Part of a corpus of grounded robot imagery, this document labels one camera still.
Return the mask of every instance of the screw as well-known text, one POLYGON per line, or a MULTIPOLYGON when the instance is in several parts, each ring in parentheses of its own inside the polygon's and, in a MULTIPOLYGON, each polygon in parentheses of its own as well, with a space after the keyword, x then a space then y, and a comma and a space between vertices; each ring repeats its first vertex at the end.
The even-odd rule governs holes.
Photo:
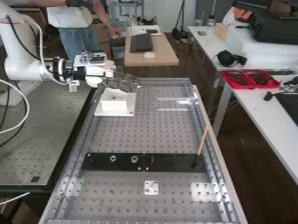
POLYGON ((109 160, 110 160, 112 163, 114 163, 116 160, 117 160, 117 157, 116 156, 110 156, 109 160))
POLYGON ((133 164, 136 164, 136 163, 138 162, 138 157, 137 157, 137 156, 132 156, 132 158, 130 158, 130 162, 132 162, 133 164))

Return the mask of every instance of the person's arm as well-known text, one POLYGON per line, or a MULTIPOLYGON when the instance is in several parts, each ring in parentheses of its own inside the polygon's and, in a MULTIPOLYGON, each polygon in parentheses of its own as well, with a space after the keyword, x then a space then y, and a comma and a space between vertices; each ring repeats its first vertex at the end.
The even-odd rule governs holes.
POLYGON ((109 21, 109 17, 105 13, 105 8, 104 5, 100 1, 93 1, 93 10, 97 14, 97 17, 100 19, 100 21, 105 24, 105 26, 108 27, 109 33, 113 36, 121 36, 121 31, 118 30, 118 28, 116 28, 109 21))
POLYGON ((56 7, 67 5, 67 0, 31 0, 29 3, 41 7, 56 7))

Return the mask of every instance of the monitor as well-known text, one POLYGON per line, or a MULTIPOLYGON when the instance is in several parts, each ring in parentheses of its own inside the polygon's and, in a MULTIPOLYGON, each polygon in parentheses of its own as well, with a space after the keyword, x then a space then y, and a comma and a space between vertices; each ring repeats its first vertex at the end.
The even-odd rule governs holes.
POLYGON ((251 12, 267 11, 273 0, 236 0, 234 6, 251 12))

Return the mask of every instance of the red tray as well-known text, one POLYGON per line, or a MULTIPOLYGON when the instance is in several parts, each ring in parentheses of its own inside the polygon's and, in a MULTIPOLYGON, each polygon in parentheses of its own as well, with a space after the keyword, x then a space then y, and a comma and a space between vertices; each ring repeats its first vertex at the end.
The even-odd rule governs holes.
POLYGON ((245 70, 244 72, 255 83, 257 88, 259 89, 279 88, 281 83, 271 77, 271 75, 267 72, 262 70, 245 70), (262 76, 267 80, 266 84, 261 85, 257 83, 257 79, 259 78, 259 76, 262 76))
POLYGON ((237 70, 228 70, 222 71, 221 75, 226 82, 230 84, 233 89, 254 89, 255 83, 249 78, 249 76, 242 72, 237 70))

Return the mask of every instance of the person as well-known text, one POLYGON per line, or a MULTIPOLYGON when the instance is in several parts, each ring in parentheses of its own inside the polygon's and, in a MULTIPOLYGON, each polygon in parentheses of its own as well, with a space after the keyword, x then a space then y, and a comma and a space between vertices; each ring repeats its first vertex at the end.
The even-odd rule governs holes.
POLYGON ((83 51, 100 50, 100 37, 92 26, 93 11, 102 24, 108 27, 110 35, 121 36, 118 28, 109 21, 100 0, 32 0, 31 4, 47 7, 49 23, 53 21, 51 24, 59 28, 60 39, 71 60, 75 60, 76 55, 80 55, 83 51))

